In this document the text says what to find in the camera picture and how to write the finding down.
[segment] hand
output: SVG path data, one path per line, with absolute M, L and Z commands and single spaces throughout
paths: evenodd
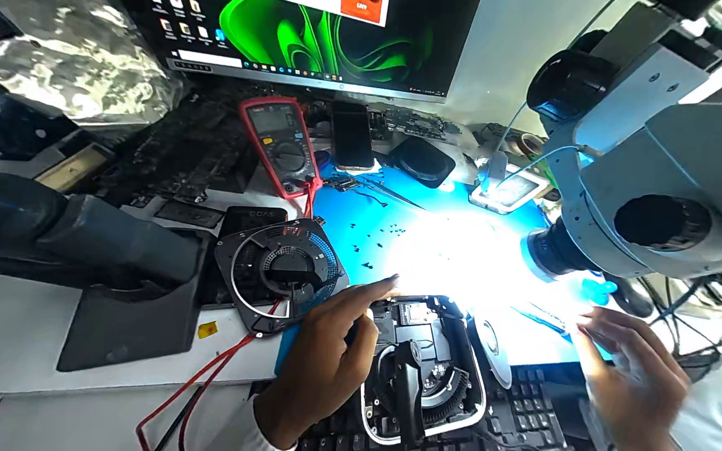
M 370 304 L 386 299 L 397 274 L 352 286 L 314 307 L 306 316 L 279 377 L 255 398 L 255 419 L 272 446 L 291 448 L 297 438 L 341 407 L 366 380 L 378 341 L 367 316 Z M 358 320 L 356 339 L 344 338 Z
M 642 320 L 597 307 L 573 331 L 573 343 L 598 412 L 621 451 L 672 450 L 670 427 L 690 379 Z M 593 340 L 627 364 L 607 366 Z

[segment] digital multimeter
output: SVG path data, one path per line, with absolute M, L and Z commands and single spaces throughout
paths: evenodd
M 269 177 L 284 199 L 305 195 L 305 183 L 322 188 L 303 112 L 296 99 L 259 97 L 239 104 L 239 112 Z

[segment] multimeter display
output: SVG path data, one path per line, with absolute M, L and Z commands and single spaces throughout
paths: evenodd
M 268 132 L 285 130 L 295 126 L 295 116 L 291 107 L 284 105 L 278 109 L 257 108 L 249 111 L 249 117 L 255 126 L 255 132 L 259 135 Z

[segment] yellow sticker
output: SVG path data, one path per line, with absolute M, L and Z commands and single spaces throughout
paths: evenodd
M 219 332 L 219 329 L 216 328 L 216 321 L 211 321 L 210 323 L 200 324 L 199 329 L 196 330 L 196 336 L 202 340 L 217 332 Z

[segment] monitor screen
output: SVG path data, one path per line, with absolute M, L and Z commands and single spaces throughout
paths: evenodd
M 444 101 L 479 0 L 130 0 L 161 61 L 276 83 Z

